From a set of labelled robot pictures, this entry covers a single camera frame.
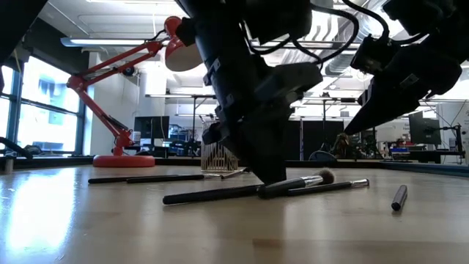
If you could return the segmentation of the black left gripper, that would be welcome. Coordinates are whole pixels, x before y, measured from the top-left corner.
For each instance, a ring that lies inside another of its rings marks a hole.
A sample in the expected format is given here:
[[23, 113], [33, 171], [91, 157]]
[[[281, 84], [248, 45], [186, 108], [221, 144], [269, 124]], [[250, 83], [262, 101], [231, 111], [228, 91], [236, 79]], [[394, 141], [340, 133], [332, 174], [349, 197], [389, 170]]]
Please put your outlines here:
[[214, 122], [204, 130], [203, 142], [226, 146], [264, 184], [285, 180], [283, 143], [289, 107], [261, 107], [255, 95], [267, 75], [267, 65], [250, 52], [245, 29], [237, 21], [198, 21], [195, 30], [207, 68], [204, 81], [212, 86], [218, 101], [215, 114], [220, 121], [237, 121], [229, 126], [227, 136], [226, 123]]

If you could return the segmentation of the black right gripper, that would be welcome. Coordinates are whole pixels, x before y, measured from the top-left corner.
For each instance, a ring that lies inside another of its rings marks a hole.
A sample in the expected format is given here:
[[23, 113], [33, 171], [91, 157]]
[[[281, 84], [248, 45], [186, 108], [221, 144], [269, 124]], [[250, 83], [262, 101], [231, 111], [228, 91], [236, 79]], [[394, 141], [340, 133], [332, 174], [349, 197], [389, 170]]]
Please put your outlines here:
[[457, 83], [466, 60], [468, 36], [428, 37], [406, 45], [374, 76], [367, 99], [344, 132], [351, 135], [389, 122], [415, 110], [425, 95], [446, 93]]

